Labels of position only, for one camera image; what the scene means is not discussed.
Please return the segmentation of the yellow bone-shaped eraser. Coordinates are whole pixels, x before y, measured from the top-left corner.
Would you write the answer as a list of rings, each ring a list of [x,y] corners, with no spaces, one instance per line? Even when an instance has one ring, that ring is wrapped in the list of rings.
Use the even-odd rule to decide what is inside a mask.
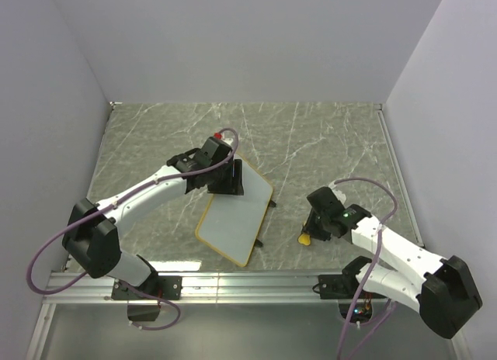
[[[302,233],[298,239],[297,242],[303,246],[310,246],[311,245],[311,236],[306,233]]]

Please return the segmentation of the yellow framed whiteboard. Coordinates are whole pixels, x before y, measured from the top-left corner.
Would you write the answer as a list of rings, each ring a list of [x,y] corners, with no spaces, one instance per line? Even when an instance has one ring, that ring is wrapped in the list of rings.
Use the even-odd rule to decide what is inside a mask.
[[[245,267],[273,196],[273,185],[244,157],[242,196],[214,194],[195,229],[197,240],[239,267]]]

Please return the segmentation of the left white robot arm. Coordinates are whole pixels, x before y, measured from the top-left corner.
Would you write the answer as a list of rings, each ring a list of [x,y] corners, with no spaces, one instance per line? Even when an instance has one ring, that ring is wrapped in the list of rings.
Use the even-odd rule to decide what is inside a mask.
[[[158,296],[157,271],[141,256],[122,251],[120,237],[152,210],[195,189],[242,195],[242,162],[234,157],[237,147],[236,140],[216,133],[202,147],[171,157],[149,178],[118,195],[96,203],[79,201],[63,247],[90,277],[124,281],[138,299]]]

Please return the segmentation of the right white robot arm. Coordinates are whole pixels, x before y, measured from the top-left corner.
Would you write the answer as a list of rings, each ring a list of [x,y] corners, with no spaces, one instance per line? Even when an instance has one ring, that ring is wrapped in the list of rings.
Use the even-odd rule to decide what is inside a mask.
[[[311,211],[301,244],[344,238],[379,258],[359,256],[341,275],[320,275],[321,299],[351,299],[364,293],[383,296],[418,313],[425,325],[451,339],[481,309],[482,300],[465,261],[444,258],[413,244],[361,206],[344,206],[329,187],[307,197]]]

